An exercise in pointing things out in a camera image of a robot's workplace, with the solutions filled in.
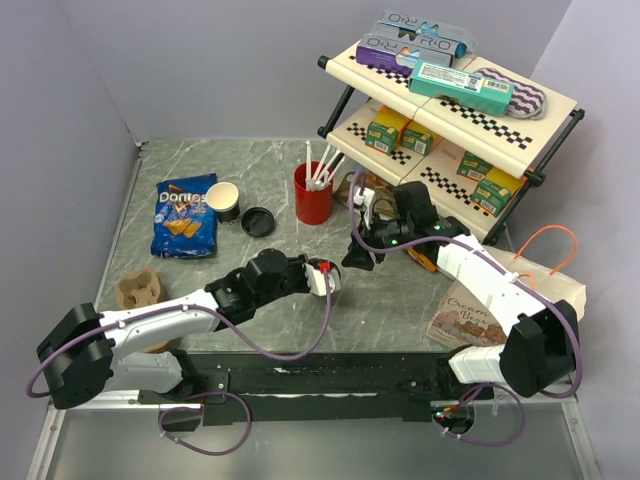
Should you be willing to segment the paper coffee cup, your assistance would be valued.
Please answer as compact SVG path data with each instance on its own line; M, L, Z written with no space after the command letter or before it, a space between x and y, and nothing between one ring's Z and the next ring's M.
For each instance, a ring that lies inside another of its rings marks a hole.
M206 193L207 205L215 212L220 224L236 223L240 216L239 190L230 182L218 182Z

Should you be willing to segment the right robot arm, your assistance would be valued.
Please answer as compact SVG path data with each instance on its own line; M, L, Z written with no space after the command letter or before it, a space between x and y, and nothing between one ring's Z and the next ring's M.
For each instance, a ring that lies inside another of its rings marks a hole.
M395 187L392 195L397 214L384 219L375 211L375 191L351 183L347 206L353 226L343 266L370 271L387 254L414 247L464 287L506 336L499 345L457 348L436 376L444 396L459 398L480 383L506 385L522 397L551 396L549 385L568 375L581 383L584 284L558 267L483 246L459 220L437 214L421 182Z

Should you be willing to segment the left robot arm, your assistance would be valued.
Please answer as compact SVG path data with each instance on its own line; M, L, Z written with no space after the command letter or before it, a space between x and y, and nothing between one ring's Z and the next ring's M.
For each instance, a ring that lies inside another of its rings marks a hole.
M191 399L198 378L178 354L149 348L193 334L232 331L256 311L293 294L330 301L342 287L338 266L306 255L261 251L245 266L185 296L129 310L70 309L38 345L36 377L61 410L109 391L148 390L177 402Z

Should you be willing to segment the brown paper takeout bag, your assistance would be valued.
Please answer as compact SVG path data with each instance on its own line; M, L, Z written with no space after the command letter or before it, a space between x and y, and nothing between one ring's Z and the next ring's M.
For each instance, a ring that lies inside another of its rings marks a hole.
M468 247L446 244L438 253L439 270L453 284L438 305L426 329L431 339L454 349L463 345L504 344L517 316L536 312L534 298L524 285L555 303L565 300L582 319L586 286L522 256L482 246L473 235L459 235Z

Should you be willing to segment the red straw holder cup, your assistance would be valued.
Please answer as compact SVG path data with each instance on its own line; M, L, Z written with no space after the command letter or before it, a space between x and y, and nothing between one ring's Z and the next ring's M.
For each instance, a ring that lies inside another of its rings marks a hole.
M307 190L305 175L306 164L302 163L294 172L296 217L307 225L320 225L332 212L333 181L320 190Z

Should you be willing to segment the brown snack bag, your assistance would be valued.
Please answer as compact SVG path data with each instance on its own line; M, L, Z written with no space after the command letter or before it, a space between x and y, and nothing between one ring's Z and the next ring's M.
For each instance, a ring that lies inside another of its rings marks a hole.
M343 205L347 205L347 197L353 175L353 171L347 172L341 178L339 185L334 188L334 198ZM396 201L392 192L392 185L390 183L374 173L365 172L359 176L356 182L356 189L359 189L361 186L374 191L376 212L389 216L393 216L397 213Z

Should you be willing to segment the orange snack packet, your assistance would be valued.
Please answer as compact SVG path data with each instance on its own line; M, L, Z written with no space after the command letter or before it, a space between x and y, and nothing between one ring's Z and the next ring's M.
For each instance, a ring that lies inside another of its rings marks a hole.
M415 248L407 248L406 253L429 272L435 273L438 270L438 267L426 255L418 252Z

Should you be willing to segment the white wrapped straws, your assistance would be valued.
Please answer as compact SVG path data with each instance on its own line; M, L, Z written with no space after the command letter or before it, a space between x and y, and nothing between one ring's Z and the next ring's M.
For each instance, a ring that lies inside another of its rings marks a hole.
M335 150L333 155L331 157L328 157L329 153L331 152L331 146L327 145L317 166L313 167L311 144L309 141L306 141L305 145L306 158L304 163L304 186L309 191L318 191L324 189L333 179L335 169L340 162L339 157L342 152L340 150Z

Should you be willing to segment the blue Doritos chip bag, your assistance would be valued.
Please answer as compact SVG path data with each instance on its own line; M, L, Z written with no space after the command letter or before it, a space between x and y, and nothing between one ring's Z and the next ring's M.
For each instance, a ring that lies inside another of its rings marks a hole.
M206 201L216 183L216 174L210 173L156 184L153 256L196 259L216 253L217 220Z

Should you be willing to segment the green yellow box far left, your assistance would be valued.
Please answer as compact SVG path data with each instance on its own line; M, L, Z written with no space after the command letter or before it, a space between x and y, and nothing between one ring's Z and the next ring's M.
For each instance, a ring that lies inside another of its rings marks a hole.
M368 125L365 145L390 156L409 122L409 117L382 106Z

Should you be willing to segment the cream two-tier shelf rack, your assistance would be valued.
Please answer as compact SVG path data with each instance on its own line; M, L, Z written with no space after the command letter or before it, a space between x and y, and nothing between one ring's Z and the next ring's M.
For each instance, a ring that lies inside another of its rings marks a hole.
M495 117L422 97L409 91L407 78L359 64L354 46L334 58L320 56L317 64L346 86L319 135L391 185L422 181L440 215L456 217L489 244L497 241L529 189L544 182L544 168L585 115L575 100L549 88L543 90L548 107L541 120ZM442 141L425 156L405 147L386 155L366 146L367 126L381 106L431 128L442 135ZM474 204L474 182L457 175L457 158L465 152L524 178L524 186L499 215Z

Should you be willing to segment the green yellow box right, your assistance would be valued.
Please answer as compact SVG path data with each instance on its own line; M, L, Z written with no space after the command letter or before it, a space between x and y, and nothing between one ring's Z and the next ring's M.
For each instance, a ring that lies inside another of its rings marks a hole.
M471 202L489 215L497 217L522 188L525 181L525 177L516 178L493 167L477 183L471 194Z

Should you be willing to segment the teal toothpaste box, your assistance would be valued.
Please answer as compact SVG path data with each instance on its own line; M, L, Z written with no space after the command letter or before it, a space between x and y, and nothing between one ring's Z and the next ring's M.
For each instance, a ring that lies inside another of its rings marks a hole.
M477 73L419 61L409 77L412 93L447 98L465 108L503 116L511 102L514 86Z

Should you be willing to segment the purple toothpaste box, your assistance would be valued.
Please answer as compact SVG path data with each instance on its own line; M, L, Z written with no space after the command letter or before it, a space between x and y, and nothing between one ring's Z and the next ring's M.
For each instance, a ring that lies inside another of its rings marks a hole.
M420 61L451 67L466 53L466 46L454 40L418 34L414 38L391 38L366 34L356 47L356 61L377 69L409 76Z

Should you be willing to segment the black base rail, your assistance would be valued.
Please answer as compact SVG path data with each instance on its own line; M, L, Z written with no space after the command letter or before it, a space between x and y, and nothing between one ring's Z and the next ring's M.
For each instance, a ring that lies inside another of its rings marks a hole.
M448 354L313 353L281 362L257 353L135 353L117 359L109 349L64 353L44 370L54 405L79 407L107 391L136 390L143 404L202 403L206 426L254 421L401 418L429 422L431 405L490 399L496 386L531 397L573 372L570 349L498 346L498 371L468 380L457 360L477 348Z

